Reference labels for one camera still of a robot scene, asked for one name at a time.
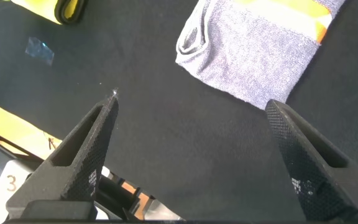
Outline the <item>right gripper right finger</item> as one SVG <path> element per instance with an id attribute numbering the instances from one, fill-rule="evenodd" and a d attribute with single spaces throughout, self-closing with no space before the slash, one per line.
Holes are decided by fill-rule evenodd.
<path id="1" fill-rule="evenodd" d="M 306 219 L 358 222 L 358 164 L 288 105 L 265 112 Z"/>

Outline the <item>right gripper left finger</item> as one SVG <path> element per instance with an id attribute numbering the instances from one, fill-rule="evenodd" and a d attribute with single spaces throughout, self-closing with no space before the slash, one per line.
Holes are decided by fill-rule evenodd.
<path id="1" fill-rule="evenodd" d="M 118 110 L 116 92 L 97 103 L 7 201 L 9 218 L 95 218 Z"/>

